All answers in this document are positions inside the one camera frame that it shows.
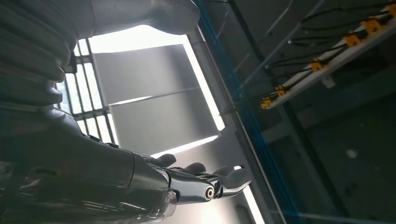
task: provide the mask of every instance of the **light panel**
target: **light panel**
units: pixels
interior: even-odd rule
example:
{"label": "light panel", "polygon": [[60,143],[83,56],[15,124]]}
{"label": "light panel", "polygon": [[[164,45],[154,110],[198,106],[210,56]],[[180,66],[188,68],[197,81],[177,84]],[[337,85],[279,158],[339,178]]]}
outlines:
{"label": "light panel", "polygon": [[214,123],[219,131],[223,130],[226,126],[220,116],[219,110],[212,93],[209,90],[209,86],[206,83],[204,74],[199,66],[187,35],[167,34],[150,26],[141,25],[131,29],[90,38],[92,52],[96,54],[123,52],[176,44],[182,44],[184,46]]}
{"label": "light panel", "polygon": [[206,143],[209,143],[211,141],[214,141],[218,137],[219,137],[218,135],[214,135],[214,136],[206,138],[206,139],[201,139],[201,140],[189,143],[189,144],[185,144],[185,145],[182,145],[182,146],[179,146],[179,147],[176,147],[176,148],[172,148],[172,149],[160,152],[160,153],[156,153],[154,155],[151,155],[151,157],[159,158],[160,156],[165,155],[165,154],[176,154],[176,153],[180,153],[180,152],[183,152],[183,151],[187,151],[189,149],[192,149],[192,148],[204,145]]}
{"label": "light panel", "polygon": [[[242,169],[241,166],[234,167],[234,170]],[[245,187],[243,190],[243,194],[245,195],[247,204],[249,205],[250,211],[252,212],[253,219],[255,220],[256,224],[265,224],[264,219],[262,218],[261,212],[259,207],[257,206],[257,202],[255,197],[253,196],[252,190],[250,186]]]}

